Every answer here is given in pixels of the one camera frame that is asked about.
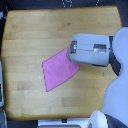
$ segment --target wooden tabletop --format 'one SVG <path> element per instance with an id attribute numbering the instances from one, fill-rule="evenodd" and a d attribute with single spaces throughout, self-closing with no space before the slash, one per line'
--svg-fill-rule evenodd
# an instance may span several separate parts
<path id="1" fill-rule="evenodd" d="M 114 35 L 121 26 L 116 7 L 10 11 L 1 55 L 7 119 L 89 117 L 101 110 L 116 78 L 110 65 L 81 64 L 71 79 L 46 92 L 42 61 L 69 46 L 74 34 Z"/>

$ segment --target floor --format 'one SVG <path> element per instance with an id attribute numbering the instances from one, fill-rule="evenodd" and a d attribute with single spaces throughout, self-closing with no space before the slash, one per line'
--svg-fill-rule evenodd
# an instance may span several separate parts
<path id="1" fill-rule="evenodd" d="M 87 7 L 87 6 L 108 6 L 108 5 L 117 5 L 119 9 L 119 13 L 121 16 L 123 27 L 128 27 L 128 0 L 72 0 L 74 4 L 70 5 L 68 3 L 63 3 L 61 0 L 58 2 L 56 0 L 56 3 L 53 2 L 46 4 L 46 6 L 43 6 L 43 8 L 63 8 L 63 7 Z M 6 5 L 3 3 L 2 0 L 0 0 L 0 47 L 2 44 L 2 36 L 4 31 L 4 24 L 6 20 L 6 14 L 7 14 L 7 8 Z M 8 121 L 8 128 L 36 128 L 37 127 L 37 121 Z"/>

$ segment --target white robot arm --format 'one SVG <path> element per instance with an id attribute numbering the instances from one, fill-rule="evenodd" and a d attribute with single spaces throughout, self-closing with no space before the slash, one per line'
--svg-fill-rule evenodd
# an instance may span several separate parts
<path id="1" fill-rule="evenodd" d="M 94 111 L 87 128 L 128 127 L 128 28 L 119 29 L 112 47 L 108 36 L 77 34 L 67 50 L 72 62 L 108 66 L 117 60 L 121 65 L 119 76 L 105 92 L 102 112 Z"/>

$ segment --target pink cloth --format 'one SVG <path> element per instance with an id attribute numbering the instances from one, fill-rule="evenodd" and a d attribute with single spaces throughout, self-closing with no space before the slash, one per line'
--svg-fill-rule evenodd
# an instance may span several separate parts
<path id="1" fill-rule="evenodd" d="M 79 69 L 78 64 L 67 57 L 67 48 L 42 62 L 46 91 L 50 91 L 72 77 Z"/>

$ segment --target wood grain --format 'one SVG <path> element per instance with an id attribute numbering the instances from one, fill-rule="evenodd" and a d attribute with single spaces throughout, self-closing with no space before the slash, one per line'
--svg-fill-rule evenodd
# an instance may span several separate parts
<path id="1" fill-rule="evenodd" d="M 116 78 L 110 65 L 81 64 L 71 79 L 46 92 L 42 61 L 69 46 L 74 34 L 114 35 L 121 26 L 116 7 L 10 11 L 1 56 L 7 119 L 89 117 L 101 110 Z"/>

